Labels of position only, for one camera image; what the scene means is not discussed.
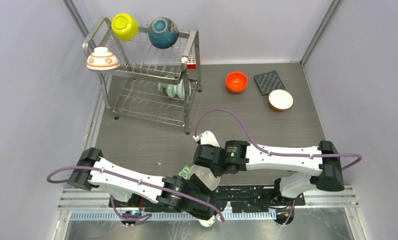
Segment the plain white bowl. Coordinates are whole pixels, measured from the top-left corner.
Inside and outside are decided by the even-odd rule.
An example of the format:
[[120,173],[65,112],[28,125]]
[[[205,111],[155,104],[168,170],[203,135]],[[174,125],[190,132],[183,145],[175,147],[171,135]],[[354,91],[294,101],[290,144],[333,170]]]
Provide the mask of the plain white bowl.
[[208,187],[211,191],[214,191],[219,186],[221,181],[221,177],[214,176],[214,174],[209,168],[199,166],[196,164],[193,164],[191,166],[188,178],[191,179],[193,176],[198,177],[198,179],[201,180],[202,183],[206,187]]

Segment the orange plastic bowl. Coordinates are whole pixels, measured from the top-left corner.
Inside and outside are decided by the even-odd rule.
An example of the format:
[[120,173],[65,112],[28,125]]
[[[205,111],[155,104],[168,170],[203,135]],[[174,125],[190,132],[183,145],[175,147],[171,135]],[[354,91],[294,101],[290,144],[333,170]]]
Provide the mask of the orange plastic bowl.
[[246,87],[244,87],[244,88],[239,88],[239,89],[234,89],[234,88],[227,87],[227,90],[228,90],[230,93],[239,94],[239,93],[244,92],[244,91],[246,90]]
[[247,88],[248,82],[249,82],[248,77],[243,72],[240,71],[234,71],[229,73],[225,79],[226,87],[232,89]]

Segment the orange bowl white inside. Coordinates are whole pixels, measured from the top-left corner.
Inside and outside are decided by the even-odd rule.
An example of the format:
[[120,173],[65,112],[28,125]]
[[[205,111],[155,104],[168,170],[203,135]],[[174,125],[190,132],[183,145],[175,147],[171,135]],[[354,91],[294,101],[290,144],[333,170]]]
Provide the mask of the orange bowl white inside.
[[286,90],[277,89],[268,95],[268,101],[274,110],[285,111],[293,105],[294,99]]

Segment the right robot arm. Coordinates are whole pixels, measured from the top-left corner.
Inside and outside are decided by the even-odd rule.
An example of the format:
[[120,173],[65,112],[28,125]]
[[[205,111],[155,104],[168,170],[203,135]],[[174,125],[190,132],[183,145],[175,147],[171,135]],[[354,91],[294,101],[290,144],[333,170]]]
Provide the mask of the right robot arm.
[[221,176],[227,174],[261,169],[293,171],[293,175],[274,182],[274,202],[286,205],[306,191],[345,189],[340,158],[333,155],[333,149],[329,141],[303,148],[254,146],[242,140],[229,140],[220,147],[211,141],[197,146],[189,175],[196,175],[215,190]]

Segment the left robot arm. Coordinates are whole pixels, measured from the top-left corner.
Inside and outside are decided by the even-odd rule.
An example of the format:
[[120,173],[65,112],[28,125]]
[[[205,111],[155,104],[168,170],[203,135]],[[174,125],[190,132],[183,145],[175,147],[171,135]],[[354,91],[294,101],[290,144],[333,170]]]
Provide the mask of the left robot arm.
[[98,188],[115,200],[135,207],[141,197],[168,212],[186,212],[200,220],[209,220],[221,210],[211,190],[196,176],[156,176],[118,166],[103,156],[99,148],[84,150],[67,183],[90,191]]

